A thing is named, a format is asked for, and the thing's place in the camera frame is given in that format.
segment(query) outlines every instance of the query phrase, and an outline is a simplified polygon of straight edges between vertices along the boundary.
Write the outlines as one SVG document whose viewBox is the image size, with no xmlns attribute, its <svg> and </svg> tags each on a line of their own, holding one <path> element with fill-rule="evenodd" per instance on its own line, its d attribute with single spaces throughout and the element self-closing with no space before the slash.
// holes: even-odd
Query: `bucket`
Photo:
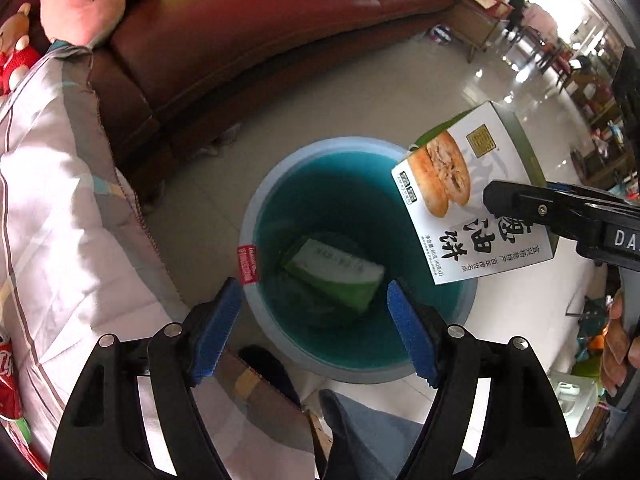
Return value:
<svg viewBox="0 0 640 480">
<path fill-rule="evenodd" d="M 348 383 L 381 383 L 414 368 L 386 308 L 386 285 L 402 278 L 448 323 L 464 324 L 476 280 L 435 285 L 391 169 L 406 150 L 366 137 L 322 140 L 265 177 L 244 215 L 238 257 L 244 293 L 264 333 L 299 366 Z M 385 267 L 369 309 L 343 326 L 305 318 L 306 296 L 282 269 L 303 237 Z"/>
</svg>

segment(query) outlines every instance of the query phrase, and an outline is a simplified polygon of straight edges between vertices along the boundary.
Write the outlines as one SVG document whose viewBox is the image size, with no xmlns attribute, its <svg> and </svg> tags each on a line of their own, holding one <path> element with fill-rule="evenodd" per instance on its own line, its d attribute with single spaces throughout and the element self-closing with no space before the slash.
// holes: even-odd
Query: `red sticker on bucket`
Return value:
<svg viewBox="0 0 640 480">
<path fill-rule="evenodd" d="M 243 285 L 258 281 L 258 266 L 255 262 L 255 245 L 238 247 L 238 266 L 240 267 L 240 281 Z"/>
</svg>

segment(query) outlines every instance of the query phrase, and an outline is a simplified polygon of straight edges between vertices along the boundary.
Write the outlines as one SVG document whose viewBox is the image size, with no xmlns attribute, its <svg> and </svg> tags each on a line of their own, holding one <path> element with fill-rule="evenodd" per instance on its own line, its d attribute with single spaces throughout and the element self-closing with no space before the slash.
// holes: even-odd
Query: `leather couch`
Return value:
<svg viewBox="0 0 640 480">
<path fill-rule="evenodd" d="M 31 42 L 48 42 L 38 0 Z M 142 196 L 299 82 L 442 20 L 457 0 L 127 0 L 91 84 L 114 159 Z"/>
</svg>

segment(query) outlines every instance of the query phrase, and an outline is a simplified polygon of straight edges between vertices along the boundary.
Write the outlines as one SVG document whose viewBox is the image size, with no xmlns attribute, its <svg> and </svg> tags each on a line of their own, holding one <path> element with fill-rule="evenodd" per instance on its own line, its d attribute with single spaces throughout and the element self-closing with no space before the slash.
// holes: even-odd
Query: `metal screw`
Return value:
<svg viewBox="0 0 640 480">
<path fill-rule="evenodd" d="M 451 325 L 447 328 L 447 333 L 451 337 L 455 337 L 456 339 L 460 339 L 465 335 L 465 329 L 460 325 Z"/>
<path fill-rule="evenodd" d="M 100 339 L 98 339 L 98 345 L 100 345 L 102 348 L 107 348 L 115 343 L 115 341 L 116 338 L 114 338 L 113 335 L 105 334 Z"/>
<path fill-rule="evenodd" d="M 176 337 L 182 333 L 182 325 L 180 323 L 171 323 L 164 327 L 164 335 L 167 337 Z"/>
<path fill-rule="evenodd" d="M 513 345 L 518 350 L 526 350 L 527 348 L 529 348 L 529 342 L 526 339 L 524 339 L 523 337 L 515 337 L 513 339 Z"/>
</svg>

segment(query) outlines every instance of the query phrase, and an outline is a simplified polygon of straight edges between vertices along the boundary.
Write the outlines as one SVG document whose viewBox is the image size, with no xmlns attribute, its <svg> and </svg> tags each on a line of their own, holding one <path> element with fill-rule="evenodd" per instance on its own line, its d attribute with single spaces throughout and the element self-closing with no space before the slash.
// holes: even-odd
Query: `finger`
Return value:
<svg viewBox="0 0 640 480">
<path fill-rule="evenodd" d="M 636 337 L 629 349 L 629 362 L 635 368 L 640 368 L 640 337 Z"/>
<path fill-rule="evenodd" d="M 622 363 L 625 360 L 626 352 L 629 350 L 629 336 L 626 334 L 625 329 L 622 328 L 622 323 L 620 323 L 619 319 L 609 321 L 605 341 L 618 364 Z"/>
<path fill-rule="evenodd" d="M 607 345 L 607 341 L 604 341 L 604 352 L 602 353 L 602 366 L 604 371 L 606 371 L 607 375 L 616 383 L 618 386 L 622 386 L 626 379 L 626 365 L 620 364 L 616 361 L 616 358 L 613 357 L 613 352 L 609 345 Z"/>
<path fill-rule="evenodd" d="M 622 317 L 622 307 L 625 303 L 625 293 L 619 288 L 613 298 L 613 303 L 609 308 L 609 319 L 619 319 Z"/>
<path fill-rule="evenodd" d="M 618 389 L 616 388 L 616 384 L 611 380 L 611 378 L 607 375 L 602 361 L 600 361 L 600 382 L 604 389 L 609 392 L 611 397 L 615 397 Z"/>
</svg>

